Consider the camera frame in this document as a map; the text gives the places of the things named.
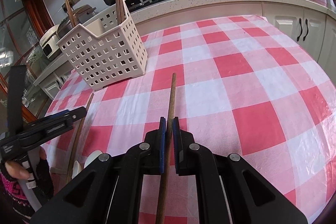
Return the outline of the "person's left hand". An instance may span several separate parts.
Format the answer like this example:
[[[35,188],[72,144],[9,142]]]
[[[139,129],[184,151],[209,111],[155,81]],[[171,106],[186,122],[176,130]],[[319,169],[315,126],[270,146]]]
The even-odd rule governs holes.
[[[18,180],[28,180],[30,178],[29,171],[15,161],[5,162],[5,169],[8,175],[12,178]],[[39,163],[36,166],[36,173],[41,180],[47,181],[51,179],[47,155],[43,147],[40,147],[39,149]]]

